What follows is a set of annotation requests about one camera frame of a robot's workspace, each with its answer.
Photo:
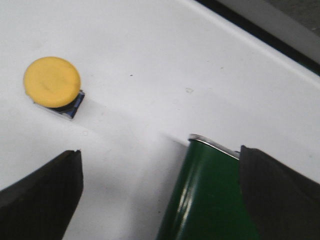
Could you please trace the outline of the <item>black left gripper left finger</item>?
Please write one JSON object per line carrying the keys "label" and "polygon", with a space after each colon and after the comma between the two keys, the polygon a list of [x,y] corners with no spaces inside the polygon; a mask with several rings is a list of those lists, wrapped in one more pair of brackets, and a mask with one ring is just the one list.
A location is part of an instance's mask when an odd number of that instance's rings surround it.
{"label": "black left gripper left finger", "polygon": [[81,151],[66,150],[0,192],[2,240],[61,240],[84,188]]}

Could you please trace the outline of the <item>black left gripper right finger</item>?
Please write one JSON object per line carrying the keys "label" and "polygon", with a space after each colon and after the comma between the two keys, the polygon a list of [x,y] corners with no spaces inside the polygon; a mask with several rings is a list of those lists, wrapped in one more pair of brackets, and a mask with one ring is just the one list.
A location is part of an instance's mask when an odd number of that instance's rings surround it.
{"label": "black left gripper right finger", "polygon": [[242,146],[239,183],[262,240],[318,240],[320,185],[257,148]]}

